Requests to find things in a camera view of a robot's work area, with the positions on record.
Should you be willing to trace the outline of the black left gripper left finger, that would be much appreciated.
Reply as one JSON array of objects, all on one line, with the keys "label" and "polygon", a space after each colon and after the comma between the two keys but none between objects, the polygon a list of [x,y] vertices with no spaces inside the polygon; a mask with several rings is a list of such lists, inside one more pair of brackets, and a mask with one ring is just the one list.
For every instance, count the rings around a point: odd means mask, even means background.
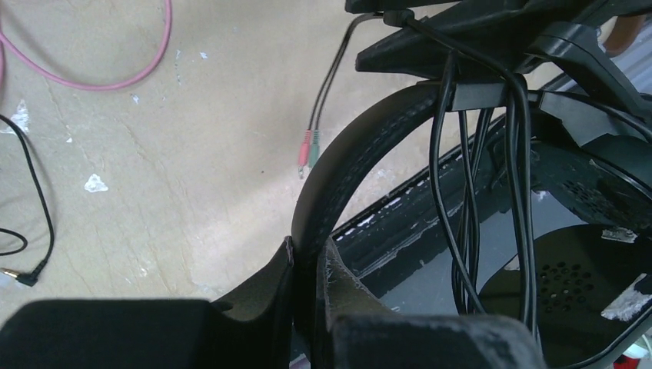
[{"label": "black left gripper left finger", "polygon": [[216,301],[42,300],[1,329],[3,368],[286,368],[294,250]]}]

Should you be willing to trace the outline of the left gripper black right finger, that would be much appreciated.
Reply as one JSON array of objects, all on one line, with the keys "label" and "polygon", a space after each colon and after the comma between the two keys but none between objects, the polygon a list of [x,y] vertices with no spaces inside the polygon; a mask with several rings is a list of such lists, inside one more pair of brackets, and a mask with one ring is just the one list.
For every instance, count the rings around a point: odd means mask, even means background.
[{"label": "left gripper black right finger", "polygon": [[497,315],[403,315],[376,298],[327,240],[318,259],[313,368],[544,368],[524,325]]}]

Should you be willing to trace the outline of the red black headphones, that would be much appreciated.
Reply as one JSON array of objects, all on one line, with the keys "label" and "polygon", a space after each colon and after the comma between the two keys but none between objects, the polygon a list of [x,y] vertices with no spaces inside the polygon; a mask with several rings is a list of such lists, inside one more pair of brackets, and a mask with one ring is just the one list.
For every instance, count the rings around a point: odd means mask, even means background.
[{"label": "red black headphones", "polygon": [[633,358],[626,355],[621,355],[613,363],[613,369],[638,369],[641,362],[641,358]]}]

